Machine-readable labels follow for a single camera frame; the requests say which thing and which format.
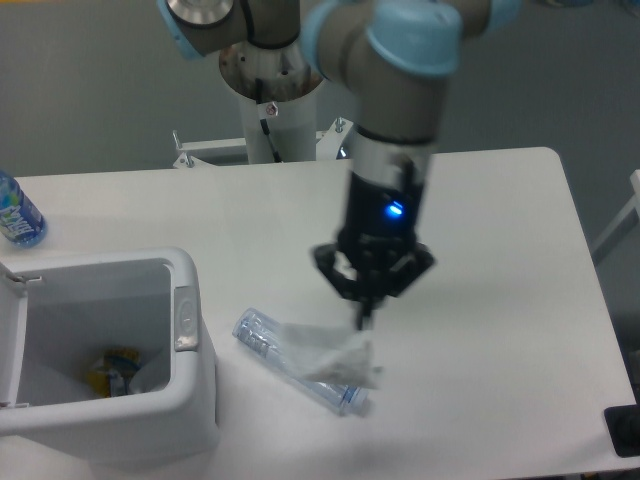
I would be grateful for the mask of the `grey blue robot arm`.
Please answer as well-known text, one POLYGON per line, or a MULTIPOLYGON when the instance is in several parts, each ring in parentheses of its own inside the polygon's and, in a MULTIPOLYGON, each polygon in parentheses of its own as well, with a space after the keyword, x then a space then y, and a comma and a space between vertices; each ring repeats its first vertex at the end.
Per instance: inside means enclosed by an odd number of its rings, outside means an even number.
POLYGON ((344 222, 316 246, 318 270, 369 328, 434 262, 416 234, 461 43, 512 22, 517 1, 161 1, 181 54, 219 57, 240 103, 251 163, 316 156, 324 82, 357 100, 344 222))

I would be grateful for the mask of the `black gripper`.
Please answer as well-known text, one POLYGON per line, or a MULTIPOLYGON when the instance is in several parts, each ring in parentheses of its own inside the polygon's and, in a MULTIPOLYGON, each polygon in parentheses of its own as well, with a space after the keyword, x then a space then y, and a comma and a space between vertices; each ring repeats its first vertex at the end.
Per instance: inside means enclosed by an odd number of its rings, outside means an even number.
POLYGON ((312 248, 316 268, 327 282, 342 299, 357 304, 357 330, 372 329, 374 312, 385 299, 399 298, 435 264, 415 232, 424 185, 404 182, 402 186, 398 190, 351 174, 337 240, 357 278, 350 279, 337 269, 335 243, 312 248))

